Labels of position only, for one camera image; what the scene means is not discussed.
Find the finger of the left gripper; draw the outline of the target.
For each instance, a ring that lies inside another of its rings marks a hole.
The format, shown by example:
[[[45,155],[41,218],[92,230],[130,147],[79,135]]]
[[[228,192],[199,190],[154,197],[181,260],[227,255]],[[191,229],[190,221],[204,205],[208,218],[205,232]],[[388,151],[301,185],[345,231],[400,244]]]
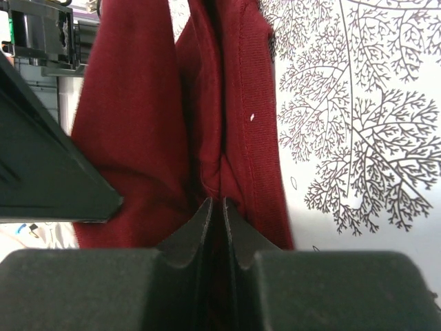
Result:
[[[1,57],[1,222],[105,223],[123,197]]]

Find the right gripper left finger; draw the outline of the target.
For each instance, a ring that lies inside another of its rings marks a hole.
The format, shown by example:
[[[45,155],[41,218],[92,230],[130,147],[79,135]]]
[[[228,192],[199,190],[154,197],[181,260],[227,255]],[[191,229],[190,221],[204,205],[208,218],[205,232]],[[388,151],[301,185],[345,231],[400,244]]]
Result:
[[[213,204],[155,248],[9,254],[1,329],[204,330]]]

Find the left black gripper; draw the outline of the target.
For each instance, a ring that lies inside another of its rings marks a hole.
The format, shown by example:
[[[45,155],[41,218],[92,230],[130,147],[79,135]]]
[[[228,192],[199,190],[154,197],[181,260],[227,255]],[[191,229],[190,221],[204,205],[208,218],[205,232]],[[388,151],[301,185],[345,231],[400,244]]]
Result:
[[[82,77],[99,27],[99,1],[2,1],[1,52],[49,77]]]

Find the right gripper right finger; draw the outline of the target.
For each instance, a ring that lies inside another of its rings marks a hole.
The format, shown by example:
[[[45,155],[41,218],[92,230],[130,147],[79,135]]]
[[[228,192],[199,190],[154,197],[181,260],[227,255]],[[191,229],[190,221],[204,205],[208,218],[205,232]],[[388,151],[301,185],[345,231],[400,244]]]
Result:
[[[223,201],[235,330],[439,330],[416,265],[385,251],[281,250]]]

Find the dark red t shirt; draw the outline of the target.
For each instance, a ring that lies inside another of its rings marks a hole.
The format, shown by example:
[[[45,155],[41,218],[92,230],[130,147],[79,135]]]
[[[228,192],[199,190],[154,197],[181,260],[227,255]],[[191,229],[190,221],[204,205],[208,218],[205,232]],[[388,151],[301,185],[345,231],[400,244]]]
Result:
[[[206,198],[234,200],[293,246],[281,183],[271,29],[255,1],[190,1],[174,38],[166,1],[104,1],[72,139],[123,196],[82,248],[152,247]]]

